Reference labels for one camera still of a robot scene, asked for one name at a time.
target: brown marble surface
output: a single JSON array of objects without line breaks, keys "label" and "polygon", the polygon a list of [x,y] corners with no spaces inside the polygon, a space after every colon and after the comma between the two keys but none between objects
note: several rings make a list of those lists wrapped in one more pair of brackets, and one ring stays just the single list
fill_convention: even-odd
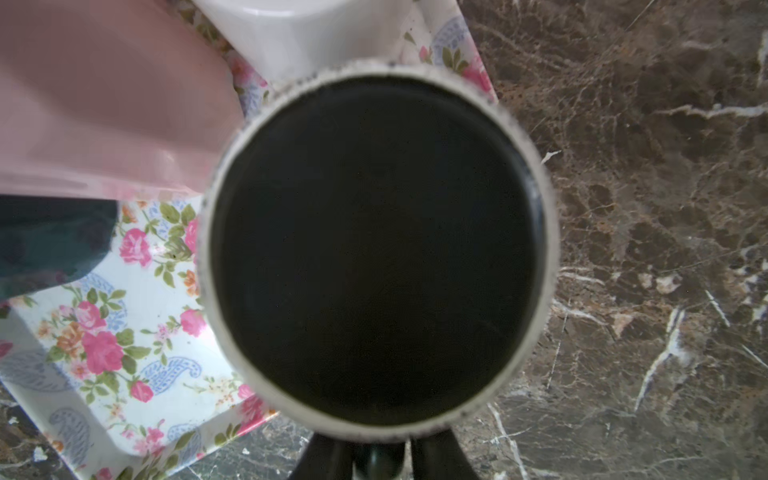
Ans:
[{"label": "brown marble surface", "polygon": [[[768,2],[460,3],[548,159],[563,252],[532,357],[455,429],[472,464],[494,480],[768,478]],[[70,478],[3,398],[0,475]],[[285,478],[310,434],[278,418],[177,476]]]}]

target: floral tray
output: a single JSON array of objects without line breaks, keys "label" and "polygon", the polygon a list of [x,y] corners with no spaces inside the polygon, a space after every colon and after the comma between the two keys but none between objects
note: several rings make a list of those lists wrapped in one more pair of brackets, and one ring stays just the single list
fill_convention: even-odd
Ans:
[{"label": "floral tray", "polygon": [[[178,15],[233,72],[247,117],[269,85],[187,0]],[[449,68],[495,98],[455,0],[419,0],[399,60]],[[194,267],[200,198],[121,205],[83,279],[0,305],[0,379],[79,478],[160,480],[276,413],[225,360]]]}]

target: white mug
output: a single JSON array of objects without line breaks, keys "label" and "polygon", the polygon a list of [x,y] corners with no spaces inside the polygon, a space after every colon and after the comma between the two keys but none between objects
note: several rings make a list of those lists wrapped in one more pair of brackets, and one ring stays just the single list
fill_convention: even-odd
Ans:
[{"label": "white mug", "polygon": [[275,88],[356,58],[394,58],[412,0],[196,0]]},{"label": "white mug", "polygon": [[434,67],[360,61],[295,83],[230,145],[200,218],[222,351],[334,438],[446,429],[547,322],[558,221],[541,157],[506,110]]}]

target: black coffee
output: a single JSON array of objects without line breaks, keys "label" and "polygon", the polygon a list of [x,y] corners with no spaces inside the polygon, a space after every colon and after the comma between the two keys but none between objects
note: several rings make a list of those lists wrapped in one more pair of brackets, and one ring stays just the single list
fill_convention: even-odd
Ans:
[{"label": "black coffee", "polygon": [[545,240],[529,178],[492,122],[433,86],[308,94],[225,180],[224,318],[266,377],[330,415],[397,425],[456,407],[531,318]]}]

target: pink plastic container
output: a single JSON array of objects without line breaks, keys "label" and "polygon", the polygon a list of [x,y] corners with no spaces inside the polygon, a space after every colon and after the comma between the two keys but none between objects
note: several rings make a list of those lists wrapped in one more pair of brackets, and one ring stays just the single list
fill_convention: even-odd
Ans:
[{"label": "pink plastic container", "polygon": [[242,123],[225,61],[162,1],[3,5],[2,194],[198,194]]}]

